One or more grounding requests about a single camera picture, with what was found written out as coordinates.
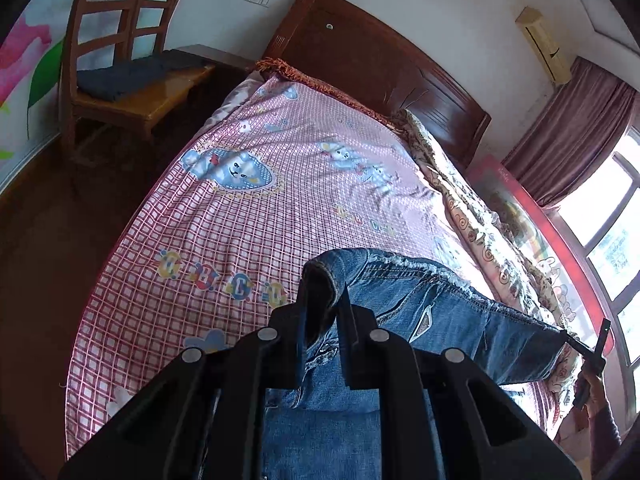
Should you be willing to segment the right hand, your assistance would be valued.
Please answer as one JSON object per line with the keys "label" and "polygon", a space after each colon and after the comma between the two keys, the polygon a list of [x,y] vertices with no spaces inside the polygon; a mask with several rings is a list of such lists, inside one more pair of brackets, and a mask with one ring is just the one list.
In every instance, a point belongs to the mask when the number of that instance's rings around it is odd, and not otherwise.
{"label": "right hand", "polygon": [[600,411],[608,407],[608,398],[606,397],[604,383],[602,378],[597,375],[589,365],[585,365],[582,368],[580,378],[589,386],[586,410],[588,417],[593,419]]}

